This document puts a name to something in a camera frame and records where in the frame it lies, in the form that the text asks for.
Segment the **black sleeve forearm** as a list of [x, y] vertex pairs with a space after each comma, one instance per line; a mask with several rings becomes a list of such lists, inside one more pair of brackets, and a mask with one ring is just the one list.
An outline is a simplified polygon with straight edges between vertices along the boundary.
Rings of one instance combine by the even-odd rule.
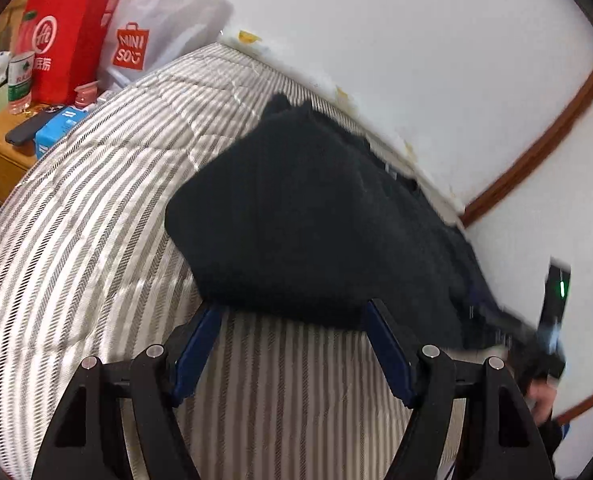
[[559, 445], [563, 439], [562, 426], [560, 426], [558, 422], [550, 417], [549, 419], [545, 420], [543, 424], [540, 424], [537, 427], [537, 430], [539, 430], [539, 435], [543, 441], [549, 464], [551, 465], [551, 472], [555, 474], [556, 466], [554, 462], [554, 454], [557, 451], [557, 448], [559, 448]]

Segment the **person's right hand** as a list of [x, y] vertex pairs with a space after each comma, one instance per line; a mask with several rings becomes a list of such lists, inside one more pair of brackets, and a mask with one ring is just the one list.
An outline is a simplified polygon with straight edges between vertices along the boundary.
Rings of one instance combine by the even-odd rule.
[[542, 426], [551, 418], [557, 396], [557, 388], [546, 380], [532, 380], [525, 400], [532, 403], [531, 414], [536, 426]]

